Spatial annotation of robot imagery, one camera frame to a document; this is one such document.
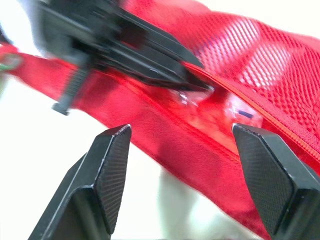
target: red zipper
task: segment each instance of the red zipper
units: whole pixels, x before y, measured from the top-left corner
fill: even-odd
[[[185,63],[185,66],[192,73],[197,75],[197,77],[201,78],[203,81],[215,82],[215,83],[219,84],[220,86],[222,86],[223,88],[225,88],[226,90],[230,91],[231,93],[237,95],[246,104],[248,104],[250,107],[252,107],[257,112],[259,112],[266,120],[268,120],[272,125],[274,125],[277,129],[279,129],[285,136],[290,138],[295,144],[300,146],[306,153],[308,153],[311,157],[313,157],[318,162],[318,164],[320,163],[320,154],[316,150],[314,150],[308,143],[306,143],[299,136],[297,136],[294,132],[292,132],[290,129],[288,129],[286,126],[284,126],[275,117],[273,117],[271,114],[269,114],[263,108],[261,108],[258,104],[256,104],[254,101],[249,99],[241,91],[239,91],[238,89],[236,89],[232,85],[225,82],[222,78],[213,76],[202,68],[199,68],[199,67],[194,66],[189,63]]]

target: white background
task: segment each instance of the white background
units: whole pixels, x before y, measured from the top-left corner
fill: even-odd
[[[253,17],[286,31],[320,38],[317,0],[202,2],[216,11]],[[25,52],[36,52],[27,16],[17,1],[0,0],[0,4],[0,22],[7,34]],[[6,80],[0,96],[0,239],[23,240],[28,239],[67,170],[106,127],[78,110],[65,117],[51,110],[52,99],[12,77]],[[253,237],[207,198],[130,146],[113,239]]]

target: red nylon fabric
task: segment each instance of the red nylon fabric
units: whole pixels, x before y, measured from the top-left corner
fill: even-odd
[[[280,134],[320,173],[320,43],[256,20],[212,12],[191,0],[128,0],[126,9],[173,34],[202,61],[187,64],[215,83],[212,96],[185,107],[168,90],[145,86],[119,72],[95,72],[75,108],[108,127],[130,123],[132,142],[228,215],[270,239],[245,185],[239,156],[224,116],[229,93],[263,117],[262,127]],[[1,53],[16,52],[11,46]],[[58,99],[74,67],[24,55],[22,81]]]

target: textured gripper pad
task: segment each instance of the textured gripper pad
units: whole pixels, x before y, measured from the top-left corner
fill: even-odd
[[[109,234],[115,231],[118,219],[125,187],[130,139],[131,128],[127,126],[114,135],[95,185]]]
[[[246,185],[270,234],[280,224],[294,188],[259,134],[241,126],[233,127]]]

